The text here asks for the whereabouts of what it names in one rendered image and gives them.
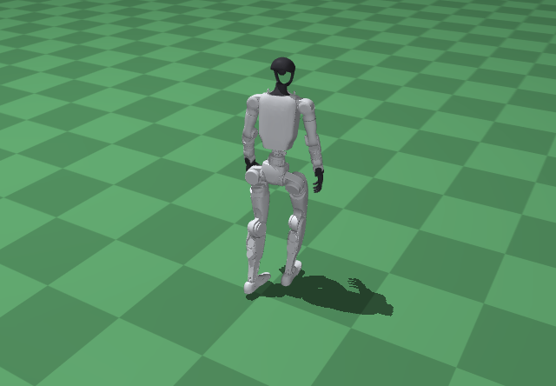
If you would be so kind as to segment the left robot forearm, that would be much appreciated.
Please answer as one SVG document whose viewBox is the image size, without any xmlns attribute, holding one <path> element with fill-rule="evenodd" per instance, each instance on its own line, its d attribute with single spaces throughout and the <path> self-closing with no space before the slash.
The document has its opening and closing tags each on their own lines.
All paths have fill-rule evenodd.
<svg viewBox="0 0 556 386">
<path fill-rule="evenodd" d="M 243 144 L 244 159 L 246 157 L 249 159 L 250 163 L 252 163 L 255 160 L 255 146 L 254 146 L 255 140 L 246 138 L 242 134 L 242 144 Z"/>
</svg>

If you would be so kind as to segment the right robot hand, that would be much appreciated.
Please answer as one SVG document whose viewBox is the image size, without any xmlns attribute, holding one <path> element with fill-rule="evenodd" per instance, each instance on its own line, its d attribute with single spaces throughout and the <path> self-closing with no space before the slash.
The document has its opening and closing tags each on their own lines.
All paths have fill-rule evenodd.
<svg viewBox="0 0 556 386">
<path fill-rule="evenodd" d="M 316 168 L 315 169 L 315 175 L 314 176 L 318 177 L 318 181 L 316 183 L 313 183 L 313 185 L 317 184 L 315 187 L 313 187 L 314 193 L 317 193 L 317 192 L 321 191 L 321 186 L 322 186 L 322 182 L 323 182 L 323 173 L 324 173 L 324 169 L 323 169 L 323 171 L 321 170 L 321 168 Z"/>
</svg>

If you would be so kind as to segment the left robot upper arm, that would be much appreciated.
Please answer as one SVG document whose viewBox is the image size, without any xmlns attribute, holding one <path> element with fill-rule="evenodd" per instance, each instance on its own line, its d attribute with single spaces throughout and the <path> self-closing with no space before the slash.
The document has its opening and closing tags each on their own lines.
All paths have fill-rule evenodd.
<svg viewBox="0 0 556 386">
<path fill-rule="evenodd" d="M 247 109 L 242 134 L 249 139 L 255 139 L 258 135 L 258 129 L 255 128 L 255 123 L 259 114 L 260 97 L 261 94 L 255 94 L 247 100 Z"/>
</svg>

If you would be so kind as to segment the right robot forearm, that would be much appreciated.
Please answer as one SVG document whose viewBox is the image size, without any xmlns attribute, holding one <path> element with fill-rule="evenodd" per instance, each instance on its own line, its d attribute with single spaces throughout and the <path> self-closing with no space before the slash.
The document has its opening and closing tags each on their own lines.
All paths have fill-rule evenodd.
<svg viewBox="0 0 556 386">
<path fill-rule="evenodd" d="M 315 172 L 316 168 L 321 168 L 323 171 L 323 163 L 322 163 L 322 156 L 321 156 L 321 143 L 318 134 L 316 133 L 318 145 L 310 146 L 308 148 L 311 162 L 313 164 L 313 171 Z"/>
</svg>

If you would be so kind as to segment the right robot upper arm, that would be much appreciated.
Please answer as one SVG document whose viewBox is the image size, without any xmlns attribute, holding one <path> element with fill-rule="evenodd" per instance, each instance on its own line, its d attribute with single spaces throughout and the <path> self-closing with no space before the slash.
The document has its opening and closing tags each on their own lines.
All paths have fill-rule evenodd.
<svg viewBox="0 0 556 386">
<path fill-rule="evenodd" d="M 318 145 L 316 136 L 316 117 L 315 117 L 315 106 L 314 102 L 308 98 L 296 98 L 297 109 L 303 115 L 302 119 L 304 122 L 304 127 L 307 132 L 305 135 L 305 143 L 307 146 Z"/>
</svg>

